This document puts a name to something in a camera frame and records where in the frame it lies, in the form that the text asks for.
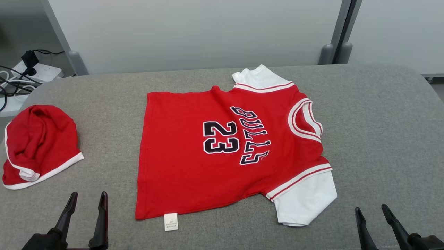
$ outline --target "clothing tag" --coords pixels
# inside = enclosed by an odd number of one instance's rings
[[[165,231],[179,229],[179,224],[177,223],[177,213],[165,214],[164,218],[165,218]]]

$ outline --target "gray pole base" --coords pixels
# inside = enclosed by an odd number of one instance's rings
[[[353,44],[346,42],[341,46],[339,50],[336,64],[345,64],[349,62],[350,54],[352,53]]]
[[[86,69],[85,64],[83,63],[83,60],[77,51],[70,50],[68,52],[68,56],[71,59],[72,68],[74,69],[74,72],[77,76],[89,75],[88,70]]]
[[[331,64],[331,59],[333,55],[333,45],[326,44],[322,46],[321,55],[319,56],[318,65]]]

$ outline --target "bulls jersey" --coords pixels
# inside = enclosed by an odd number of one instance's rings
[[[279,222],[303,226],[336,198],[311,100],[263,65],[233,78],[228,92],[147,95],[136,219],[262,194]]]

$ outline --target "black power adapter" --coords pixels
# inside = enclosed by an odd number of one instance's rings
[[[32,50],[28,50],[24,55],[22,55],[23,63],[26,65],[26,70],[22,73],[22,76],[30,75],[33,76],[37,73],[34,66],[39,63],[36,54]]]

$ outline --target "gray couch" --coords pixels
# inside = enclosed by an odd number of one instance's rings
[[[85,159],[22,190],[0,188],[0,249],[21,249],[33,233],[53,227],[71,192],[79,192],[67,237],[87,246],[101,191],[109,196],[110,249],[359,249],[359,206],[380,249],[398,249],[381,204],[409,233],[444,239],[444,104],[420,74],[396,65],[270,68],[313,100],[324,125],[324,156],[338,198],[309,226],[278,224],[274,205],[253,196],[219,209],[135,220],[139,145],[146,93],[233,86],[242,69],[72,77],[39,87],[22,109],[56,105],[77,124]],[[5,161],[4,145],[0,161]]]

